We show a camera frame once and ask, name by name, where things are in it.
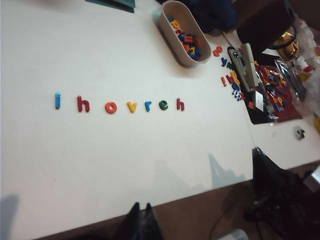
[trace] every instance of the blue letter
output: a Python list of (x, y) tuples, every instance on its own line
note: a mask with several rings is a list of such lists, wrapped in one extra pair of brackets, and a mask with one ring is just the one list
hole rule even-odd
[(221, 61), (222, 61), (222, 67), (224, 67), (226, 64), (227, 64), (227, 59), (225, 59), (224, 57), (221, 58)]
[(57, 91), (55, 93), (55, 108), (59, 109), (61, 106), (61, 93)]
[(144, 103), (144, 105), (145, 105), (145, 110), (146, 110), (147, 112), (150, 111), (150, 104), (152, 104), (152, 101), (146, 101), (146, 102)]

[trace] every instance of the magnetic letter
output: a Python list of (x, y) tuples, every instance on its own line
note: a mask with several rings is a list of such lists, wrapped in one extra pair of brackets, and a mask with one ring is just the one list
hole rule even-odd
[(180, 28), (179, 23), (176, 20), (173, 20), (172, 22), (170, 22), (170, 24), (172, 25), (172, 27), (174, 27), (175, 29)]
[(221, 58), (222, 61), (222, 67), (224, 67), (227, 64), (227, 59), (225, 59), (224, 57)]
[(162, 100), (159, 102), (159, 107), (162, 109), (162, 110), (166, 110), (168, 108), (168, 103), (167, 101), (165, 100)]
[(218, 50), (213, 50), (213, 55), (215, 56), (215, 57), (219, 57), (220, 56), (220, 53), (218, 52)]
[(228, 62), (228, 64), (226, 65), (226, 67), (232, 71), (235, 70), (235, 66), (231, 63), (231, 62)]
[(181, 107), (181, 111), (185, 110), (185, 103), (183, 101), (180, 101), (180, 98), (176, 99), (176, 109), (180, 109)]
[(104, 109), (108, 114), (114, 114), (117, 111), (117, 105), (113, 101), (110, 101), (104, 105)]
[(55, 93), (55, 108), (59, 109), (60, 106), (61, 106), (61, 93), (57, 91)]
[(137, 108), (137, 103), (136, 102), (134, 102), (132, 104), (130, 101), (128, 101), (126, 104), (128, 105), (128, 107), (129, 107), (129, 109), (130, 109), (130, 111), (132, 113), (134, 113), (136, 111), (136, 108)]
[(84, 104), (84, 107), (85, 107), (85, 111), (86, 112), (90, 111), (90, 105), (89, 105), (89, 102), (87, 100), (82, 100), (81, 96), (77, 96), (76, 97), (76, 101), (78, 103), (78, 111), (79, 111), (79, 113), (82, 112), (82, 105), (83, 104)]
[(240, 81), (239, 81), (239, 79), (237, 77), (236, 72), (235, 71), (231, 71), (230, 74), (233, 77), (233, 80), (236, 82), (236, 84), (238, 84), (240, 86)]
[(175, 34), (177, 34), (179, 36), (180, 34), (182, 34), (182, 31), (180, 29), (178, 29), (177, 31), (175, 31)]
[(223, 49), (222, 49), (221, 46), (217, 46), (215, 49), (216, 49), (219, 53), (222, 53), (222, 52), (223, 52)]
[(150, 111), (150, 104), (152, 104), (152, 101), (146, 101), (146, 102), (144, 103), (144, 105), (145, 105), (145, 110), (146, 110), (147, 112)]

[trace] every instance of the stapler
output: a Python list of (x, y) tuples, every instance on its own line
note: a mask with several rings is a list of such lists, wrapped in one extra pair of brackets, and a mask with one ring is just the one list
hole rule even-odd
[(252, 55), (250, 44), (242, 44), (240, 51), (229, 47), (228, 53), (245, 90), (248, 93), (254, 92), (259, 81), (256, 75), (254, 56)]
[(264, 106), (266, 106), (268, 113), (272, 113), (272, 104), (269, 103), (262, 81), (256, 72), (255, 60), (250, 44), (242, 44), (240, 50), (228, 47), (228, 54), (237, 72), (241, 86), (244, 87), (243, 90), (251, 94), (255, 109), (264, 112)]

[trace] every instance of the dark fabric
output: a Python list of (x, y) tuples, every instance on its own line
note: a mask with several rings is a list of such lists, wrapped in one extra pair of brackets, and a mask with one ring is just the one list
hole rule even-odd
[(140, 210), (138, 202), (117, 229), (111, 240), (163, 240), (157, 217), (150, 203)]
[(258, 147), (252, 150), (252, 163), (253, 188), (257, 196), (294, 189), (297, 176), (280, 168)]
[(275, 0), (240, 25), (236, 32), (242, 43), (249, 43), (253, 56), (270, 47), (295, 17), (288, 0)]
[(204, 33), (213, 29), (227, 31), (238, 23), (238, 12), (232, 0), (180, 0), (191, 11)]

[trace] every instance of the tabletop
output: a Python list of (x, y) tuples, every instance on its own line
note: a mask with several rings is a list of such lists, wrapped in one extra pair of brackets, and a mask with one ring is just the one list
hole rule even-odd
[[(249, 180), (255, 145), (282, 156), (260, 134), (285, 141), (295, 121), (250, 123), (220, 80), (230, 73), (223, 36), (206, 35), (220, 57), (179, 65), (158, 28), (160, 9), (152, 0), (137, 0), (134, 14), (84, 0), (1, 1), (1, 239), (39, 238), (123, 215), (135, 202)], [(77, 96), (89, 112), (78, 112)], [(134, 113), (127, 102), (137, 102)], [(310, 155), (285, 167), (320, 156), (311, 127), (295, 141), (284, 152)]]

